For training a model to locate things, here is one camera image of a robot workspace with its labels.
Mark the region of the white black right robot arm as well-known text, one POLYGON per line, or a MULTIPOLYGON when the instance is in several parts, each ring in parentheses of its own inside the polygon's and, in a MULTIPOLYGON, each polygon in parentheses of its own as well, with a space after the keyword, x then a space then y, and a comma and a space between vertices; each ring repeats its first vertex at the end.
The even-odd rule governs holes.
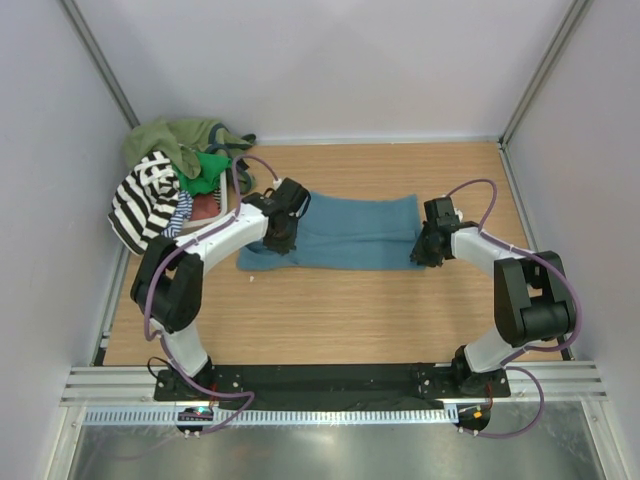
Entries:
POLYGON ((519 249, 462 221, 449 197, 429 200, 424 208, 411 261, 435 268, 462 260, 493 280, 494 326, 459 347, 450 367, 454 390, 479 397, 498 387, 502 369, 525 351, 574 334, 580 310, 558 254, 519 249))

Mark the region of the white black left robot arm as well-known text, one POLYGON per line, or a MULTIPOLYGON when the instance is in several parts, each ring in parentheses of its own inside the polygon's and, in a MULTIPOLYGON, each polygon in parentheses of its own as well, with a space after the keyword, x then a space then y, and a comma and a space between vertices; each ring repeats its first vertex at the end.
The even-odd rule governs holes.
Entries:
POLYGON ((204 398, 214 384, 214 366, 196 326, 206 274, 255 242, 279 255, 293 251, 310 203, 311 193, 301 184, 277 179, 220 220, 174 239, 156 237, 147 247, 130 297, 143 314, 145 338, 160 340, 178 374, 177 387, 189 399, 204 398))

